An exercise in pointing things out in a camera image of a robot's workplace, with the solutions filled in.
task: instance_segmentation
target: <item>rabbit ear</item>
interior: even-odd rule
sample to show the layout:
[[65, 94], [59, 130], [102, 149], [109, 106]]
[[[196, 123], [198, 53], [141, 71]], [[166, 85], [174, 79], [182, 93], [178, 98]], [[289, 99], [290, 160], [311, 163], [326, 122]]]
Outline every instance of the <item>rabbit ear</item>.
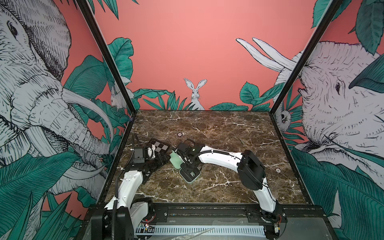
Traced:
[[184, 78], [184, 80], [185, 80], [185, 83], [187, 84], [187, 87], [189, 87], [192, 90], [195, 89], [195, 86], [193, 85], [193, 83], [190, 80], [188, 80], [186, 78]]
[[206, 79], [201, 80], [201, 81], [199, 82], [199, 84], [197, 85], [196, 89], [201, 88], [201, 87], [204, 86], [204, 84], [206, 84], [206, 83], [207, 83], [207, 80], [206, 80]]

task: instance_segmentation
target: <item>checkerboard pattern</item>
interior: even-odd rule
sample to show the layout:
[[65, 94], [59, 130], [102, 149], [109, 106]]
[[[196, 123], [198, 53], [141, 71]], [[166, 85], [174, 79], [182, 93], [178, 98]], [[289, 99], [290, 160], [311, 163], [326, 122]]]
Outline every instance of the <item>checkerboard pattern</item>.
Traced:
[[169, 148], [169, 146], [163, 144], [163, 143], [160, 143], [158, 142], [156, 139], [151, 139], [149, 141], [149, 144], [152, 144], [152, 145], [155, 145], [156, 146], [156, 149], [155, 149], [155, 152], [156, 153], [159, 153], [159, 152], [166, 152]]

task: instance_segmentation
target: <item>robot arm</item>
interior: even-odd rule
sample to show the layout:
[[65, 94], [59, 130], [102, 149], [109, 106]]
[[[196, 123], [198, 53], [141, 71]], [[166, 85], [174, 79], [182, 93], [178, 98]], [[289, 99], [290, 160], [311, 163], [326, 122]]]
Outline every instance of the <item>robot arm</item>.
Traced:
[[276, 199], [268, 187], [265, 167], [253, 152], [225, 152], [203, 144], [194, 144], [191, 147], [184, 143], [177, 146], [176, 152], [184, 162], [181, 164], [180, 174], [187, 182], [191, 183], [199, 176], [200, 163], [229, 168], [239, 174], [245, 187], [253, 190], [262, 210], [274, 212]]

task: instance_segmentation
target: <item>green object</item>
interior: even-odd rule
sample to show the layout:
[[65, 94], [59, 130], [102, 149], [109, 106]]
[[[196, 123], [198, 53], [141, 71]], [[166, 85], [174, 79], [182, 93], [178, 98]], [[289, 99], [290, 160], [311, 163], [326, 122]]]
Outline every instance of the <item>green object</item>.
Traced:
[[183, 163], [183, 159], [181, 159], [181, 157], [177, 153], [172, 151], [172, 153], [170, 154], [170, 162], [176, 169], [180, 169], [180, 165]]

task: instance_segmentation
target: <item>elephant eye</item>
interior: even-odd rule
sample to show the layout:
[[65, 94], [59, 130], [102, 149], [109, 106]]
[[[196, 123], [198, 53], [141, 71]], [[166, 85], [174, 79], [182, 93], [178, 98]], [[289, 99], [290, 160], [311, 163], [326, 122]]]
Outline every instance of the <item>elephant eye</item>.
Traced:
[[11, 31], [12, 35], [16, 38], [16, 36], [18, 35], [16, 28], [12, 25], [12, 23], [10, 21], [7, 22], [7, 25], [8, 25], [9, 30]]
[[340, 83], [336, 83], [335, 89], [337, 93], [340, 95]]

